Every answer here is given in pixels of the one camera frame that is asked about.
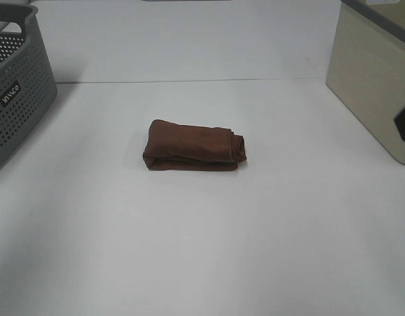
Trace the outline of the brown towel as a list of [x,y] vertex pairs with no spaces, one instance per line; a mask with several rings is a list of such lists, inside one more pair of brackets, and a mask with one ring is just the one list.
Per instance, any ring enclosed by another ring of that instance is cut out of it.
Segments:
[[244,137],[229,128],[154,120],[143,152],[153,171],[234,171],[247,160]]

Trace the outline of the grey perforated plastic basket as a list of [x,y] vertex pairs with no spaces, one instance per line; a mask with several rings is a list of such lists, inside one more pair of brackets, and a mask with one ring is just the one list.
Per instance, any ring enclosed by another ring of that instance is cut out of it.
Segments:
[[57,86],[32,5],[0,3],[0,22],[20,32],[0,31],[0,168],[46,114]]

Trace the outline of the beige storage box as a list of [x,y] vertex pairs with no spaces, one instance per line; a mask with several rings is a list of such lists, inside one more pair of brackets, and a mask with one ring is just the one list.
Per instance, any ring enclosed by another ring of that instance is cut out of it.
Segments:
[[326,85],[405,165],[405,1],[341,1]]

